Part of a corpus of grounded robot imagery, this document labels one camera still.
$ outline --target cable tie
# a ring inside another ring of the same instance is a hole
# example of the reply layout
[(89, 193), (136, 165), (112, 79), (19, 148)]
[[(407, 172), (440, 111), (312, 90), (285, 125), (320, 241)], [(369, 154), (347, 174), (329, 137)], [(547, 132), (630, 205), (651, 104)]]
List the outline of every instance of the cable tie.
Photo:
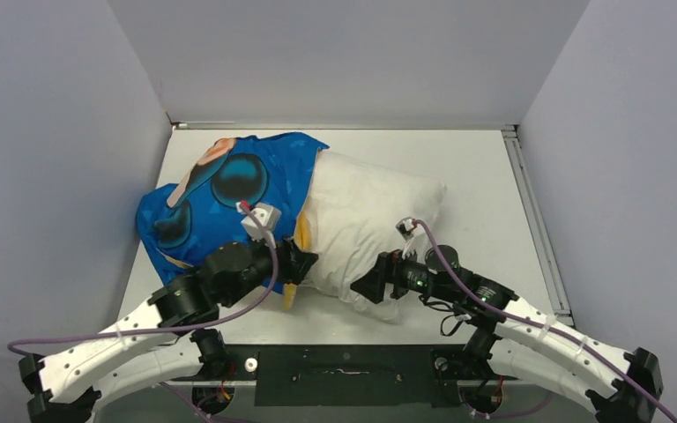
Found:
[(577, 360), (577, 356), (583, 353), (583, 348), (585, 348), (585, 344), (588, 342), (588, 336), (583, 335), (583, 338), (580, 339), (580, 347), (577, 348), (577, 352), (575, 352), (575, 360)]
[(575, 356), (572, 358), (572, 366), (569, 367), (570, 373), (575, 373), (573, 370), (575, 370), (576, 367), (579, 367), (579, 361), (580, 361), (580, 354), (583, 353), (583, 349), (585, 348), (585, 344), (588, 342), (588, 336), (583, 335), (583, 337), (580, 339), (580, 345), (577, 348), (577, 351), (575, 351)]
[(536, 353), (541, 352), (541, 346), (543, 346), (544, 338), (547, 337), (547, 334), (549, 332), (549, 329), (551, 329), (552, 325), (556, 323), (556, 315), (550, 315), (547, 317), (547, 320), (544, 322), (543, 327), (541, 327), (541, 332), (539, 332), (538, 337), (536, 338), (538, 342), (535, 345), (535, 348), (533, 348), (533, 351)]
[(121, 341), (122, 349), (124, 351), (128, 351), (128, 346), (126, 345), (126, 339), (123, 336), (123, 334), (121, 334), (121, 325), (118, 322), (115, 322), (115, 334), (117, 335), (118, 340)]

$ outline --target small white connector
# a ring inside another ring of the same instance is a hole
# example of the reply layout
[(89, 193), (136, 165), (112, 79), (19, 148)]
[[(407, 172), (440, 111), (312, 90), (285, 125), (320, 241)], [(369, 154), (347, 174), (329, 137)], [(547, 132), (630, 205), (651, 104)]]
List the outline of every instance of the small white connector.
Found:
[[(240, 203), (237, 204), (237, 211), (241, 214), (247, 214), (240, 206)], [(253, 216), (258, 219), (258, 222), (266, 229), (269, 235), (267, 240), (272, 246), (276, 245), (276, 240), (273, 238), (273, 230), (276, 228), (277, 222), (281, 217), (281, 211), (276, 207), (264, 203), (258, 203), (255, 207), (251, 209)], [(240, 224), (245, 229), (245, 232), (248, 233), (248, 236), (254, 241), (261, 241), (264, 237), (261, 234), (261, 231), (258, 229), (256, 223), (250, 218), (250, 216), (245, 216), (241, 220)]]
[(404, 240), (409, 241), (414, 237), (413, 230), (416, 226), (413, 218), (403, 218), (396, 224), (396, 230), (404, 237)]

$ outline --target black bracket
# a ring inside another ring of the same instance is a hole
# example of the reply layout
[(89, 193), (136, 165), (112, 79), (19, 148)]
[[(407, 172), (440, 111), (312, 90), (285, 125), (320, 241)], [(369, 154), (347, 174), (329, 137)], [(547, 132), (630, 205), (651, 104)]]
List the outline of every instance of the black bracket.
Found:
[(147, 303), (160, 311), (161, 328), (211, 322), (219, 318), (219, 305), (205, 295), (196, 273), (174, 278), (152, 293)]
[(190, 335), (190, 339), (198, 345), (201, 352), (198, 360), (204, 364), (197, 377), (215, 379), (226, 373), (230, 357), (221, 332), (216, 329), (196, 330)]
[[(643, 348), (637, 348), (634, 353), (625, 353), (624, 358), (630, 363), (627, 375), (655, 398), (660, 398), (663, 380), (658, 357)], [(612, 384), (617, 391), (609, 398), (603, 398), (594, 390), (585, 392), (596, 408), (596, 420), (599, 423), (652, 421), (655, 406), (647, 398), (623, 380), (616, 379)]]
[(51, 403), (53, 393), (43, 390), (40, 371), (45, 367), (39, 354), (28, 354), (19, 361), (19, 376), (33, 394), (27, 402), (27, 413), (32, 423), (85, 423), (92, 417), (94, 404), (101, 393), (92, 388), (70, 404)]

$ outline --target yellow fabric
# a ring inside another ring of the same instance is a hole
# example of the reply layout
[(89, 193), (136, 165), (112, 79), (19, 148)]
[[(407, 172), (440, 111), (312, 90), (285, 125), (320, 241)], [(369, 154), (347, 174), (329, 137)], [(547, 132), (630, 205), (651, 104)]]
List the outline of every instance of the yellow fabric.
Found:
[[(303, 212), (297, 215), (297, 227), (294, 229), (294, 243), (302, 251), (310, 250), (310, 226), (308, 218)], [(284, 310), (288, 310), (294, 304), (294, 296), (297, 295), (297, 285), (284, 285)]]
[(193, 267), (192, 265), (190, 265), (190, 264), (188, 264), (188, 263), (185, 263), (185, 262), (180, 261), (180, 260), (178, 260), (178, 259), (176, 259), (176, 258), (173, 258), (173, 257), (171, 257), (171, 256), (168, 256), (167, 254), (161, 252), (160, 249), (157, 249), (157, 252), (159, 252), (163, 257), (165, 257), (165, 259), (166, 259), (167, 261), (169, 261), (170, 263), (174, 264), (175, 266), (177, 266), (177, 267), (179, 267), (179, 268), (181, 268), (181, 269), (190, 269), (191, 267)]

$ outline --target screw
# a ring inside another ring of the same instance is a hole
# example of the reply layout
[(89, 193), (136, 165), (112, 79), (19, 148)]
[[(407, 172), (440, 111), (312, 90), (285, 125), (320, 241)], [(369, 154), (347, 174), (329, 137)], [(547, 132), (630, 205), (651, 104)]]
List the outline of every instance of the screw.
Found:
[(245, 360), (245, 371), (247, 371), (248, 373), (253, 373), (256, 371), (257, 368), (258, 368), (258, 360), (252, 357)]
[(444, 372), (448, 369), (448, 360), (444, 357), (438, 357), (437, 360), (435, 360), (435, 368)]

